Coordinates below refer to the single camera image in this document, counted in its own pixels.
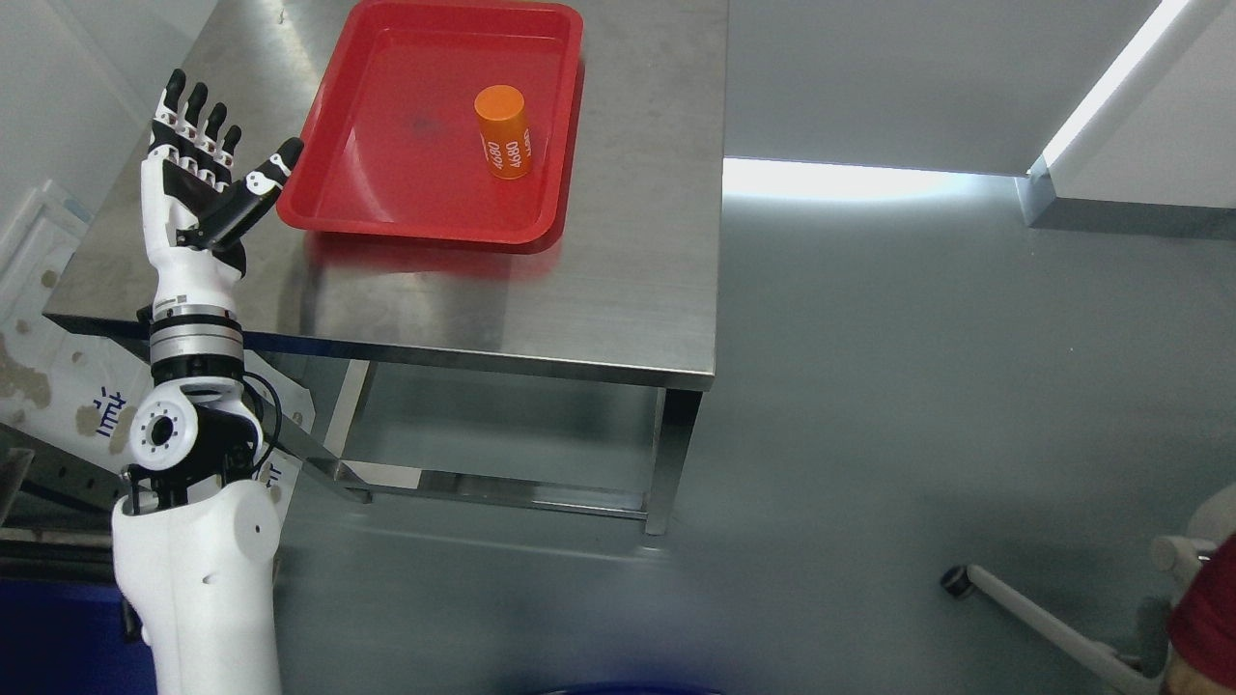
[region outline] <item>orange cylinder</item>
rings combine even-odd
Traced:
[[[524,95],[509,84],[487,87],[473,104],[489,173],[514,179],[533,166],[533,142],[524,115]]]

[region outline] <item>light strip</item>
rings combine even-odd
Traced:
[[[759,198],[889,202],[957,192],[970,179],[949,172],[726,157],[722,192]]]
[[[1180,12],[1192,2],[1193,0],[1163,0],[1158,7],[1151,12],[1151,16],[1142,25],[1142,28],[1137,30],[1133,38],[1130,40],[1128,46],[1125,46],[1124,51],[1116,56],[1107,70],[1103,73],[1099,82],[1090,88],[1090,92],[1082,99],[1078,108],[1073,110],[1073,114],[1064,121],[1060,130],[1052,136],[1052,140],[1043,147],[1043,161],[1047,163],[1048,168],[1056,163],[1065,148],[1077,139],[1082,132],[1082,129],[1090,122],[1090,119],[1099,113],[1099,109],[1111,99],[1111,95],[1116,93],[1125,79],[1133,72],[1133,68],[1142,62],[1142,58],[1149,52],[1151,48],[1158,43],[1158,40],[1163,37],[1172,22],[1175,21]]]

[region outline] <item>black cable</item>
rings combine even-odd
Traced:
[[[241,381],[241,385],[245,387],[245,396],[248,396],[248,402],[253,407],[253,414],[257,416],[257,422],[265,423],[266,422],[266,399],[262,398],[261,396],[258,396],[257,390],[253,388],[253,385],[251,385],[250,382]]]
[[[271,401],[274,402],[274,432],[272,432],[271,437],[267,438],[266,440],[266,451],[262,453],[262,458],[258,459],[256,464],[253,464],[253,472],[257,472],[262,470],[262,464],[265,464],[266,460],[271,458],[271,451],[274,451],[274,445],[279,441],[279,430],[283,428],[283,403],[279,402],[279,393],[274,391],[274,385],[267,381],[265,376],[253,372],[245,372],[245,376],[252,377],[257,380],[258,383],[265,386],[267,393],[271,394]]]

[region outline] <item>person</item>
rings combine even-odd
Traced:
[[[1167,629],[1163,695],[1236,695],[1236,534],[1198,571]]]

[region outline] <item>metal tabletop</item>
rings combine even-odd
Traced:
[[[527,256],[409,249],[272,213],[245,237],[248,348],[708,390],[727,2],[567,4],[585,20],[585,80],[561,241]],[[243,129],[237,168],[299,132],[351,5],[219,2],[184,69]],[[156,284],[140,229],[146,134],[132,137],[44,310],[75,333],[146,338],[133,315]]]

